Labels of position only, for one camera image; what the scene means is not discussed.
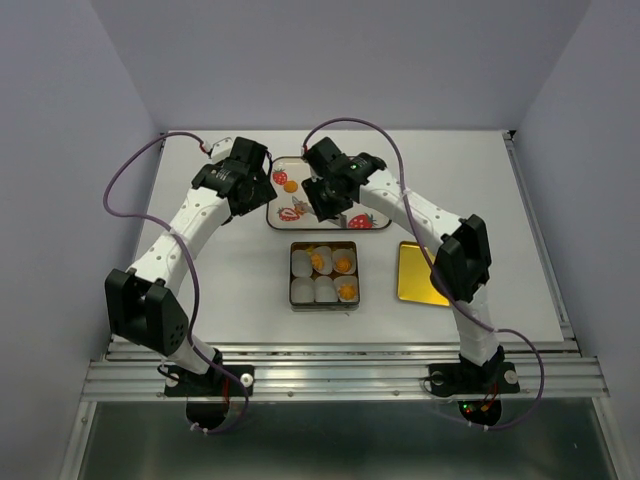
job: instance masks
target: yellow object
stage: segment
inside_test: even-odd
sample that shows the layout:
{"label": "yellow object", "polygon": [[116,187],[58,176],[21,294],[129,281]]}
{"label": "yellow object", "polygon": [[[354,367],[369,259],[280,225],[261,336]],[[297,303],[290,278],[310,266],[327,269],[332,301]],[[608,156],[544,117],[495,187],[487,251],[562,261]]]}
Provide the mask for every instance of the yellow object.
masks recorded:
{"label": "yellow object", "polygon": [[343,286],[341,286],[338,290],[338,293],[345,300],[353,300],[354,298],[356,298],[356,289],[349,283],[345,283]]}
{"label": "yellow object", "polygon": [[351,270],[351,260],[347,257],[342,257],[336,260],[336,270],[340,273],[347,273]]}
{"label": "yellow object", "polygon": [[417,243],[401,242],[398,251],[398,298],[429,305],[449,305],[429,278],[431,269]]}
{"label": "yellow object", "polygon": [[311,265],[313,265],[313,268],[316,270],[322,270],[324,267],[324,259],[322,258],[322,255],[319,253],[311,255]]}
{"label": "yellow object", "polygon": [[295,193],[298,190],[298,183],[295,180],[289,180],[282,186],[287,193]]}

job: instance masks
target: wall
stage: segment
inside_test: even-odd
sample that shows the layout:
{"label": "wall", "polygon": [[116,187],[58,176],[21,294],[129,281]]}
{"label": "wall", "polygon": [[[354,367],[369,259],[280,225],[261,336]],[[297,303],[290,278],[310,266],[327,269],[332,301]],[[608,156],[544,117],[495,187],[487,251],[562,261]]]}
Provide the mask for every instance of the wall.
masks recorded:
{"label": "wall", "polygon": [[[103,281],[139,230],[102,211],[102,191],[156,128],[85,0],[4,2],[0,64],[0,478],[57,478],[108,338]],[[123,208],[145,206],[143,162]]]}
{"label": "wall", "polygon": [[640,3],[594,1],[516,135],[573,327],[600,358],[636,462],[639,58]]}
{"label": "wall", "polygon": [[514,128],[587,0],[93,0],[162,126]]}

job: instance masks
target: table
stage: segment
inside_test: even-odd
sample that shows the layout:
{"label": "table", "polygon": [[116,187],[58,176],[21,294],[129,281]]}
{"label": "table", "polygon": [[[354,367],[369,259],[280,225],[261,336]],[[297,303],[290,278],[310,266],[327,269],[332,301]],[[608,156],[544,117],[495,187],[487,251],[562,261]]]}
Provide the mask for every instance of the table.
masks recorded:
{"label": "table", "polygon": [[[299,155],[304,131],[198,131],[210,142],[243,136],[267,145],[274,158]],[[377,132],[327,130],[347,154],[366,151],[397,174],[391,148]],[[521,331],[534,342],[563,340],[502,132],[392,131],[406,162],[409,188],[442,208],[487,223],[493,265],[488,285],[497,327]],[[193,140],[169,138],[164,146],[148,212],[170,220],[206,159]],[[160,230],[145,224],[136,257]],[[293,312],[288,303],[288,253],[294,241],[357,243],[361,305],[348,315]],[[380,232],[282,232],[265,221],[265,207],[218,229],[196,266],[202,300],[195,333],[207,342],[236,343],[457,343],[449,309],[396,298],[398,244],[409,233],[392,225]],[[190,312],[188,276],[179,301]],[[504,337],[501,341],[513,342]]]}

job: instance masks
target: yellow tray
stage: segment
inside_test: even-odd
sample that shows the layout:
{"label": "yellow tray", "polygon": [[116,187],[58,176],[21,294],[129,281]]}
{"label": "yellow tray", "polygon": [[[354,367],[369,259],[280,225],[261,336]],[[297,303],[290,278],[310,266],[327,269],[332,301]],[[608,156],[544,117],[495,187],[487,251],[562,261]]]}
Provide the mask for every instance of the yellow tray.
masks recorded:
{"label": "yellow tray", "polygon": [[430,279],[431,269],[414,242],[400,242],[398,248],[398,298],[407,302],[448,306]]}

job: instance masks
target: strawberry print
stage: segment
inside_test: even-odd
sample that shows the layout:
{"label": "strawberry print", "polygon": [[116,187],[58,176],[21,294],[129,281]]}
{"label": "strawberry print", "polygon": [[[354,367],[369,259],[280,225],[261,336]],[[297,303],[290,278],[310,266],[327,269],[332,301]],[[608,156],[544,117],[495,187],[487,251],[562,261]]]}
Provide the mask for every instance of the strawberry print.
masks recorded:
{"label": "strawberry print", "polygon": [[289,207],[279,209],[278,216],[283,222],[294,222],[300,218],[300,214]]}
{"label": "strawberry print", "polygon": [[373,215],[363,213],[349,220],[347,224],[348,228],[353,229],[370,229],[376,226],[376,221],[373,219]]}
{"label": "strawberry print", "polygon": [[271,176],[271,178],[273,178],[273,181],[278,184],[278,185],[284,185],[285,183],[287,183],[287,174],[285,173],[284,170],[280,169],[280,170],[274,170],[273,171],[273,175]]}

